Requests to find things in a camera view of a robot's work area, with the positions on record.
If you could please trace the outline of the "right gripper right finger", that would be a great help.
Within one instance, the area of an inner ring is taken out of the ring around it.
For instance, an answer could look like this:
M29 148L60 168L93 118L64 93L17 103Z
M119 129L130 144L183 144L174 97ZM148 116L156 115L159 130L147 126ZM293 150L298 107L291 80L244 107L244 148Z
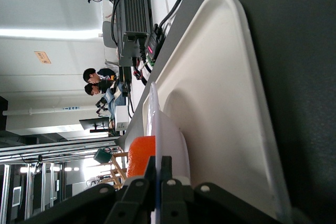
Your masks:
M160 179L160 223L279 223L216 184L184 185L170 156L162 157Z

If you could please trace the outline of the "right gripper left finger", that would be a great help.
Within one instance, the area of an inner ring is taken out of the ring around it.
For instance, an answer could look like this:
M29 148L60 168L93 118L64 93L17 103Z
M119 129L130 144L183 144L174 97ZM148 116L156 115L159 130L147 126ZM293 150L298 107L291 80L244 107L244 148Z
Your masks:
M117 190L110 184L93 186L41 212L25 223L150 223L155 179L155 157L144 176L126 180Z

